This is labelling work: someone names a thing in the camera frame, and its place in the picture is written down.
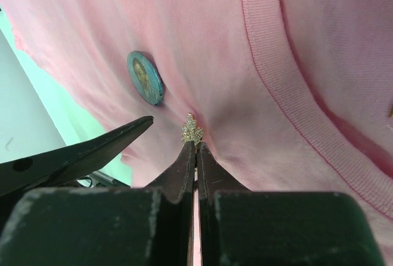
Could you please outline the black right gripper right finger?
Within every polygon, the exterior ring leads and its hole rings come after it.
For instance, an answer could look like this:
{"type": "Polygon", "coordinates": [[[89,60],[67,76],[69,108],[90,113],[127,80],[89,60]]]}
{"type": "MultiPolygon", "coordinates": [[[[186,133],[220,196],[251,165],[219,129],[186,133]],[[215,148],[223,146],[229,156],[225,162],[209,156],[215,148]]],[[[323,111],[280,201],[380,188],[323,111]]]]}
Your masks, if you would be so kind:
{"type": "Polygon", "coordinates": [[[339,192],[253,192],[196,154],[203,265],[383,265],[361,207],[339,192]]]}

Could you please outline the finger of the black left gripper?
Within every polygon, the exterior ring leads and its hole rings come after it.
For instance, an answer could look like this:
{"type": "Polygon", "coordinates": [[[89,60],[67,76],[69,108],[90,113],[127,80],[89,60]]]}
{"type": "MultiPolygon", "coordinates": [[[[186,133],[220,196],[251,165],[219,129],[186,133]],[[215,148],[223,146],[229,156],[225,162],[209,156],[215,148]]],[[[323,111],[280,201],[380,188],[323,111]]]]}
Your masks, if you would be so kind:
{"type": "Polygon", "coordinates": [[[105,167],[154,122],[151,115],[97,138],[1,164],[1,196],[58,186],[105,167]]]}

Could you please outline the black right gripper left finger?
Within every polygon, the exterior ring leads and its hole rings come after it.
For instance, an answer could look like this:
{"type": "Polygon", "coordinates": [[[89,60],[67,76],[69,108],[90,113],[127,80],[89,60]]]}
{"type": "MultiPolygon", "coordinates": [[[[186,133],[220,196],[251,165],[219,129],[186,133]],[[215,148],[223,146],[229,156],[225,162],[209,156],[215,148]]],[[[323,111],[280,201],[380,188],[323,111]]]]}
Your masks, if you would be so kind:
{"type": "Polygon", "coordinates": [[[194,144],[144,188],[40,188],[16,204],[2,265],[192,265],[194,144]]]}

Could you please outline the gold leaf rhinestone brooch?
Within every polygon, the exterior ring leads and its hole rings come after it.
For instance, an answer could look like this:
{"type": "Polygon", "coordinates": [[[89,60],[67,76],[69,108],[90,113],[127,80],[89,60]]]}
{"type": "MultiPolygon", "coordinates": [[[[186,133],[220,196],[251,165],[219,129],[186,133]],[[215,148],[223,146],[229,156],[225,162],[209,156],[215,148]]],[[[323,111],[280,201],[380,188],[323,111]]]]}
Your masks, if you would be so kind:
{"type": "Polygon", "coordinates": [[[195,145],[202,142],[204,130],[198,126],[197,120],[192,113],[187,114],[181,130],[181,141],[183,144],[193,141],[195,145]]]}

